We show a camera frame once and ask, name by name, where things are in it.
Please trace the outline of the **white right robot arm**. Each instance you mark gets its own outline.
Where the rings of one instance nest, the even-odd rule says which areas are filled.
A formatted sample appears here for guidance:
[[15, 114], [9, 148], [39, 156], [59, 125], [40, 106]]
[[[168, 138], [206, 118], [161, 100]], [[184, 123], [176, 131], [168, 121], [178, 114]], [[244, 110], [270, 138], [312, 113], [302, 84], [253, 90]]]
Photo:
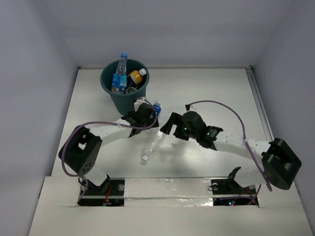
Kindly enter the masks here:
[[290, 146], [282, 139], [258, 141], [233, 135], [222, 128], [208, 126], [194, 111], [183, 115], [172, 113], [161, 132], [168, 135], [176, 126], [174, 136], [178, 139], [194, 139], [203, 148], [232, 153], [254, 161], [255, 168], [240, 172], [236, 167], [226, 181], [227, 189], [237, 193], [244, 187], [270, 183], [282, 190], [290, 189], [302, 166]]

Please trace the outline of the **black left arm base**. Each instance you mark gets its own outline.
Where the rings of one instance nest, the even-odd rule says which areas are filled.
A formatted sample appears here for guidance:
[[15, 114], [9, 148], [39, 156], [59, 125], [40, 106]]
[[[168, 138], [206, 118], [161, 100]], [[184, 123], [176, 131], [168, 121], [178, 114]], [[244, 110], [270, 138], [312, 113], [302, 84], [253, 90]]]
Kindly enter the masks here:
[[88, 181], [86, 187], [85, 180], [79, 180], [81, 190], [78, 205], [82, 207], [123, 207], [125, 203], [124, 178], [107, 178], [101, 186], [96, 186]]

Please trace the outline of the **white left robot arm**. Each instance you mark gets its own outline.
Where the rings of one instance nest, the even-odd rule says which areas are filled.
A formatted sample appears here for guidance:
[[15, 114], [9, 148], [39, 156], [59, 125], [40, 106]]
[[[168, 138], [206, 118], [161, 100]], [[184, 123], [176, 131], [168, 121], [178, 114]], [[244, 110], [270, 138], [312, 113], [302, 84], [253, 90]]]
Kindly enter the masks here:
[[98, 194], [109, 188], [109, 176], [95, 162], [101, 147], [159, 127], [160, 105], [140, 101], [136, 110], [115, 122], [91, 121], [77, 126], [59, 152], [62, 169], [70, 177], [80, 177]]

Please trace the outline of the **clear bottle blue cap label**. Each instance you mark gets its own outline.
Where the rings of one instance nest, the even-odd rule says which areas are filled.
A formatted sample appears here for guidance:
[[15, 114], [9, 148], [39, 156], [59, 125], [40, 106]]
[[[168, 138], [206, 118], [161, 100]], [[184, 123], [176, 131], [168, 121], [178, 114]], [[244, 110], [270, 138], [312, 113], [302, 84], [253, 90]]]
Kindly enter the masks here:
[[112, 77], [112, 86], [111, 91], [113, 93], [124, 93], [127, 88], [127, 79], [126, 79], [126, 63], [127, 63], [128, 54], [126, 52], [122, 52], [120, 59], [118, 60], [118, 65], [116, 67], [116, 72]]

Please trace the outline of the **clear bottle dark blue label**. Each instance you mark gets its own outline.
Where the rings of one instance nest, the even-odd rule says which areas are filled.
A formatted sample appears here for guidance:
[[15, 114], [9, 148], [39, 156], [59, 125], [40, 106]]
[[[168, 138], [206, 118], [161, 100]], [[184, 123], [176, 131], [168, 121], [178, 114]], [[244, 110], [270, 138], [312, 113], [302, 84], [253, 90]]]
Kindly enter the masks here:
[[156, 101], [154, 104], [153, 104], [153, 107], [157, 113], [157, 117], [159, 117], [160, 113], [161, 113], [161, 103], [159, 101]]

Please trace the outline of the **orange juice bottle white cap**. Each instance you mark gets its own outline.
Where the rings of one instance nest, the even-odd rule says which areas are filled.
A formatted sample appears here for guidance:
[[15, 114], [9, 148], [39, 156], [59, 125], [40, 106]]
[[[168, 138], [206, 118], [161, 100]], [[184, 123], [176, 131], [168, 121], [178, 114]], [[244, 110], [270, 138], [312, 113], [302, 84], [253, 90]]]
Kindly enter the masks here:
[[129, 87], [136, 87], [142, 82], [143, 77], [147, 74], [144, 68], [140, 70], [133, 70], [127, 76], [127, 85]]

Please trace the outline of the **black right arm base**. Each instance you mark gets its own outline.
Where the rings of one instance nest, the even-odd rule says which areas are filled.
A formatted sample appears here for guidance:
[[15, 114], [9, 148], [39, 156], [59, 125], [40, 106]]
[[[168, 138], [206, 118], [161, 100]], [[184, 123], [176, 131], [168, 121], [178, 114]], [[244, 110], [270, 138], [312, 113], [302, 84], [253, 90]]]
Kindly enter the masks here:
[[234, 179], [241, 167], [236, 167], [227, 178], [211, 179], [208, 191], [213, 194], [214, 206], [258, 206], [255, 187], [241, 187]]

